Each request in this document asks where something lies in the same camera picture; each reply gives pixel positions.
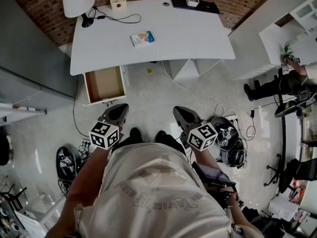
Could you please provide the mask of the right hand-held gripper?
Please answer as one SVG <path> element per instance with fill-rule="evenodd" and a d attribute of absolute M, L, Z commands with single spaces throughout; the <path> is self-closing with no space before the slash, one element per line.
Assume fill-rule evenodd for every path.
<path fill-rule="evenodd" d="M 199 124 L 201 121 L 201 118 L 194 110 L 183 106 L 175 106 L 173 108 L 173 115 L 178 126 L 183 131 L 188 130 L 194 124 Z M 187 137 L 183 136 L 181 141 L 184 143 L 185 148 L 189 145 L 199 151 L 203 151 L 214 144 L 217 136 L 216 129 L 208 122 L 190 130 Z"/>

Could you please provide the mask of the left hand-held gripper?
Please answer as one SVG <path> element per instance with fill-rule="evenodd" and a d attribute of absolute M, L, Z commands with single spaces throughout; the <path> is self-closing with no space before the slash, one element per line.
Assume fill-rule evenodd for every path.
<path fill-rule="evenodd" d="M 93 146 L 104 150 L 114 147 L 122 138 L 122 124 L 129 112 L 128 104 L 117 104 L 105 110 L 103 120 L 113 120 L 114 124 L 96 120 L 89 130 L 89 138 Z"/>

